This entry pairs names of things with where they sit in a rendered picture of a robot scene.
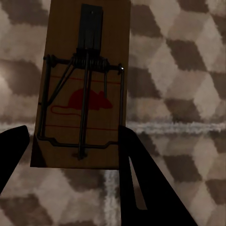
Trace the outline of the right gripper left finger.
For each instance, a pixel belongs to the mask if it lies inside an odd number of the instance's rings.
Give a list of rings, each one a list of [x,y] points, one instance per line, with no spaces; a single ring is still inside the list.
[[[26,125],[0,133],[0,194],[29,143]]]

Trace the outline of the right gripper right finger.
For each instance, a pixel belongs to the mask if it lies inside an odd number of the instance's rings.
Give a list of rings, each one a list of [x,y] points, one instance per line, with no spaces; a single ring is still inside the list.
[[[136,133],[118,126],[121,226],[198,226]],[[146,203],[137,208],[129,157]]]

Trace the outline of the mousetrap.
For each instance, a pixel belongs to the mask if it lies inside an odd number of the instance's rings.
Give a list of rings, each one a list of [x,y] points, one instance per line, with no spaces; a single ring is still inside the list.
[[[30,167],[119,170],[130,0],[51,0]]]

